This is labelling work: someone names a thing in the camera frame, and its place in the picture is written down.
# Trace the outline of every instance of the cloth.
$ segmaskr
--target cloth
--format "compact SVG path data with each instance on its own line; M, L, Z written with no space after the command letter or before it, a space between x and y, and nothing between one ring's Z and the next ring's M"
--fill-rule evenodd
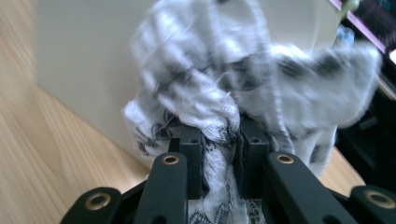
M164 153L181 123L205 135L210 191L189 201L189 223L265 222L260 200L241 199L235 185L240 114L320 176L337 127L362 116L380 67L364 43L312 54L272 46L255 0L160 1L131 46L141 88L123 112L143 156Z

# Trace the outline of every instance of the white container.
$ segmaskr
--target white container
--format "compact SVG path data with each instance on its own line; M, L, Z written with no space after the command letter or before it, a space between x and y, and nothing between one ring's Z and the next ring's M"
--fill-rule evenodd
M121 148L132 148L121 110L139 87L129 50L153 0L38 0L36 81ZM327 0L262 1L276 43L329 47L336 10Z

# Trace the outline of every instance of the wood grain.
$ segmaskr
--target wood grain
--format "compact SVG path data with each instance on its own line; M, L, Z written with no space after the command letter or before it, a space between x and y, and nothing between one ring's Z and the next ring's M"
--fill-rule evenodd
M85 191L143 181L145 167L35 84L35 1L0 2L0 223L59 223ZM345 195L363 184L337 151L321 180Z

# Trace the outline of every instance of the black and white cloth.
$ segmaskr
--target black and white cloth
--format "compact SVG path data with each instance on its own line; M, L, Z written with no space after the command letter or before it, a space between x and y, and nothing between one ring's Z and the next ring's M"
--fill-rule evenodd
M370 103L381 61L365 43L311 54L272 46L255 0L159 1L132 51L141 88L124 116L143 156L164 153L181 123L205 135L210 191L189 201L189 223L265 222L260 201L241 199L235 185L240 114L255 119L276 150L296 154L320 176L337 127L352 124Z

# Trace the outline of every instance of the crumpled towel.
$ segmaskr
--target crumpled towel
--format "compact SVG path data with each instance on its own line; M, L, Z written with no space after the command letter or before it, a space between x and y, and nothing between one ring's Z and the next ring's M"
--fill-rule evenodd
M275 150L296 154L320 176L336 128L370 103L381 64L364 43L309 55L271 46L255 0L162 0L132 51L142 84L124 116L144 157L164 153L181 123L205 135L210 191L189 201L189 223L265 222L260 200L241 199L235 185L240 114L257 121Z

